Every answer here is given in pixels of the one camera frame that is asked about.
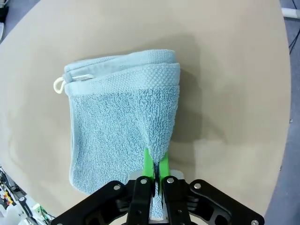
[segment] round table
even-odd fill
[[[66,64],[166,48],[181,66],[170,167],[264,215],[290,111],[290,64],[277,0],[42,0],[0,45],[0,162],[54,215],[86,196],[69,184]]]

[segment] folded towel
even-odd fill
[[[70,182],[91,194],[112,180],[127,183],[168,150],[179,97],[174,51],[148,50],[65,66],[72,129]],[[152,215],[162,216],[158,196]]]

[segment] cable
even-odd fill
[[[42,216],[43,216],[43,218],[44,218],[44,221],[47,223],[47,225],[50,225],[50,223],[49,223],[49,221],[48,221],[48,217],[45,217],[45,214],[44,214],[44,212],[43,212],[42,206],[39,206],[39,207],[40,207],[40,209],[41,209],[41,213],[42,213]]]
[[[45,220],[42,220],[42,219],[40,219],[40,218],[36,218],[36,221],[38,221],[39,222],[39,224],[46,224],[46,225],[49,225],[50,223],[48,223],[47,221],[45,221]]]
[[[55,218],[54,216],[52,216],[51,214],[47,213],[47,212],[44,212],[47,216],[50,216],[52,218]]]
[[[298,37],[299,37],[299,34],[300,34],[300,29],[296,35],[296,37],[294,38],[294,40],[292,41],[292,43],[289,45],[289,48],[291,47],[290,49],[290,54],[292,53],[292,50],[294,49],[295,45],[296,45],[296,42],[298,40]]]
[[[296,4],[295,4],[294,0],[292,0],[292,3],[294,4],[294,6],[295,6],[295,9],[297,9],[297,6],[296,6]]]
[[[295,9],[297,9],[297,6],[296,6],[294,0],[292,0],[292,3],[293,3],[293,5],[295,6]],[[297,42],[298,37],[299,37],[299,34],[300,34],[300,28],[299,28],[299,31],[298,31],[296,37],[294,38],[294,40],[293,40],[293,41],[291,42],[291,44],[289,45],[289,49],[291,48],[291,49],[290,49],[290,54],[292,53],[292,50],[294,49],[294,47],[295,47],[295,45],[296,45],[296,42]]]

